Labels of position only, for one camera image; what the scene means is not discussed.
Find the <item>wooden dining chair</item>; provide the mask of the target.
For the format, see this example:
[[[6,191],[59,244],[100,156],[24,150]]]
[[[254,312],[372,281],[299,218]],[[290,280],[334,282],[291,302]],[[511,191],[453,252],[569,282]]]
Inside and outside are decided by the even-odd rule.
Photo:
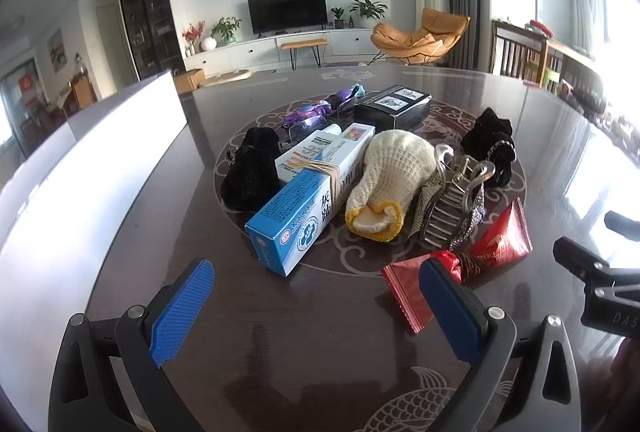
[[[542,85],[548,38],[527,28],[494,20],[490,72]]]

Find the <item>red flowers white vase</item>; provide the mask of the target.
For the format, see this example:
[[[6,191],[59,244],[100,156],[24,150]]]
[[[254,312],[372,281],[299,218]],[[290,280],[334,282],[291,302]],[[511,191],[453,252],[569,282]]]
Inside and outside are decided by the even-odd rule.
[[[184,52],[188,57],[199,54],[202,51],[212,51],[217,48],[217,41],[213,36],[205,33],[206,22],[190,23],[182,32],[184,40]]]

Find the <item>cream knitted glove roll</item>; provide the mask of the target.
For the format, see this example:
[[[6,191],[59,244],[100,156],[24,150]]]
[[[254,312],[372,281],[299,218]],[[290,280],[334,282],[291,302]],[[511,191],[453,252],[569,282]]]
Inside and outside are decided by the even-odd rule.
[[[401,129],[376,134],[363,157],[363,173],[349,194],[348,229],[378,242],[397,237],[413,198],[436,170],[434,146]]]

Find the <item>black rectangular box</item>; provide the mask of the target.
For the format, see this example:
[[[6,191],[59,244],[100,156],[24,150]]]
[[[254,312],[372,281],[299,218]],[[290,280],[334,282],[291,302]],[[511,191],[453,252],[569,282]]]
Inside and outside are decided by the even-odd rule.
[[[430,113],[432,95],[402,85],[367,96],[354,108],[355,123],[370,125],[376,133],[390,129],[412,132]]]

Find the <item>purple toy wand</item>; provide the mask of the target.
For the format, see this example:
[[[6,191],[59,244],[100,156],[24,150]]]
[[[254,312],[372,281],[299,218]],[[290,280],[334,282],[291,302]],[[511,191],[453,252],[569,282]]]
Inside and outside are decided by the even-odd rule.
[[[293,126],[314,118],[327,118],[331,115],[347,113],[352,111],[364,97],[366,97],[366,88],[361,84],[341,89],[324,99],[288,111],[282,120],[282,127],[284,129],[292,129]]]

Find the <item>blue white medicine box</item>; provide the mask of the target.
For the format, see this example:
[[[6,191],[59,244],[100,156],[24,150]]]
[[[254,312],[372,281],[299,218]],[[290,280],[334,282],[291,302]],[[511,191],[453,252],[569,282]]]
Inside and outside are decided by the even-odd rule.
[[[333,218],[332,177],[302,170],[245,224],[258,262],[288,277]]]

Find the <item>black velvet scrunchie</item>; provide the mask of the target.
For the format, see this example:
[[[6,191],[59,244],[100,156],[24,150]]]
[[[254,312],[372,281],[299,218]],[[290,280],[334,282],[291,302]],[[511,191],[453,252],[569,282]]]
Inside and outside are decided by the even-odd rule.
[[[461,139],[466,155],[478,162],[489,161],[495,165],[495,174],[488,181],[489,188],[506,188],[511,181],[512,163],[516,160],[512,134],[511,122],[486,108]]]
[[[279,136],[269,127],[252,127],[231,155],[229,172],[220,187],[229,210],[256,213],[281,188],[276,160]]]

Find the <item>potted plant left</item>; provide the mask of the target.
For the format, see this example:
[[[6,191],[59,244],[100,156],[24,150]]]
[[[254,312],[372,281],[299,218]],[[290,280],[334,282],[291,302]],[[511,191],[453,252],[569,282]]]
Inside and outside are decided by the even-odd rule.
[[[242,20],[235,17],[221,17],[210,30],[210,35],[221,44],[229,45],[236,41],[235,34],[239,31]]]

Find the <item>clear plastic hair claw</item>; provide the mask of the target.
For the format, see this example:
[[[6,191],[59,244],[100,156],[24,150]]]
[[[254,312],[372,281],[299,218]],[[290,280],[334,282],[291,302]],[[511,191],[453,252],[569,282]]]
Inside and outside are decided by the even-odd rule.
[[[496,166],[456,153],[445,144],[435,146],[435,160],[439,187],[426,204],[420,238],[430,251],[452,251],[484,219],[485,184]]]

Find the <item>orange lounge chair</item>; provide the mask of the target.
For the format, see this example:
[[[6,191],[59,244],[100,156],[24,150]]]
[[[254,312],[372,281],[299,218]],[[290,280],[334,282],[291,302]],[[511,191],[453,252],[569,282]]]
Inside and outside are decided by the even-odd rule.
[[[471,18],[424,8],[420,26],[414,32],[404,32],[393,25],[378,22],[370,41],[379,56],[395,58],[413,66],[440,60],[457,45],[469,28]]]

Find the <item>white tv cabinet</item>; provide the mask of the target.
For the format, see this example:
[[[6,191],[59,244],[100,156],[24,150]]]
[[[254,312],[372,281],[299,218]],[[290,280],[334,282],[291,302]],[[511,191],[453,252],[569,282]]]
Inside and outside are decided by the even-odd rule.
[[[370,36],[370,28],[343,28],[257,37],[255,40],[241,40],[186,57],[184,66],[188,71],[202,69],[207,77],[238,70],[292,71],[288,52],[281,49],[281,45],[314,38],[325,38],[329,41],[328,46],[320,49],[322,66],[334,63],[367,63],[378,53],[370,41]],[[310,49],[302,49],[297,53],[297,69],[307,66],[316,66],[316,62]]]

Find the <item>potted plant right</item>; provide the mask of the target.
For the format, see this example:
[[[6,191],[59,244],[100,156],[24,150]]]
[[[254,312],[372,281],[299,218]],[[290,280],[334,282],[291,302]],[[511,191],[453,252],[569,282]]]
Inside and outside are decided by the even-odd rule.
[[[387,10],[379,0],[350,0],[349,11],[359,18],[361,28],[374,28],[385,19]]]

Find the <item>red candy wrapper packet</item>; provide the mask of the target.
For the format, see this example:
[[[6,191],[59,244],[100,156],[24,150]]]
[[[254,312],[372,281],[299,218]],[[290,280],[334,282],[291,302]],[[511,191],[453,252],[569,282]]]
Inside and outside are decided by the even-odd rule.
[[[523,201],[516,198],[469,249],[427,253],[386,265],[381,273],[410,330],[418,334],[434,318],[419,287],[419,270],[423,262],[437,259],[457,283],[463,283],[484,271],[523,259],[532,251]]]

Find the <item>rhinestone bow hair clip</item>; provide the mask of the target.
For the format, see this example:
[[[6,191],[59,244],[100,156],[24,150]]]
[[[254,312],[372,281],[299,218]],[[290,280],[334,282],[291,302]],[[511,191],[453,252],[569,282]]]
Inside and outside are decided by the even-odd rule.
[[[459,248],[485,217],[484,193],[478,181],[431,177],[420,190],[408,236],[418,235],[432,251]]]

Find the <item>clear safety glasses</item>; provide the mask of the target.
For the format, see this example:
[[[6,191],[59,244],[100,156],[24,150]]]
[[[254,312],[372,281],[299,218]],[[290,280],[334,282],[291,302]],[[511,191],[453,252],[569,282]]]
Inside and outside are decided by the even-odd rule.
[[[295,125],[292,129],[284,129],[286,135],[288,135],[288,147],[293,148],[315,131],[335,136],[340,135],[341,132],[343,132],[345,123],[352,118],[352,111],[338,115],[331,115],[327,118],[314,118],[307,122]]]

